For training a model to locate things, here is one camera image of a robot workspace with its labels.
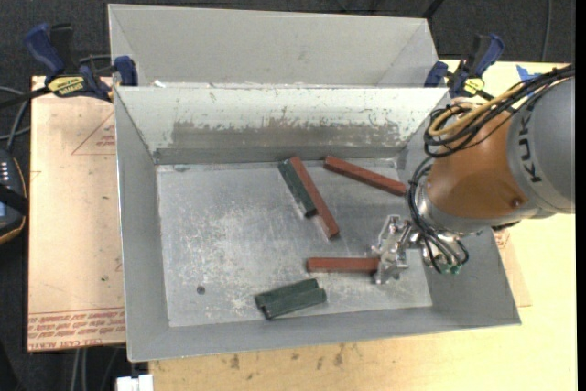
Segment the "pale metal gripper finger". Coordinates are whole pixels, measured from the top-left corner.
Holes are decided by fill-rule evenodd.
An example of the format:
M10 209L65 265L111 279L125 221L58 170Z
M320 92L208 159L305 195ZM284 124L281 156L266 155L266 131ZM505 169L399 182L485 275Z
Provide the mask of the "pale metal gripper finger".
M371 246L371 251L382 264L391 264L396 261L396 243L390 242Z
M400 279L401 274L407 269L408 264L403 262L380 262L376 271L374 272L374 283L376 285L384 285L391 279L398 280Z

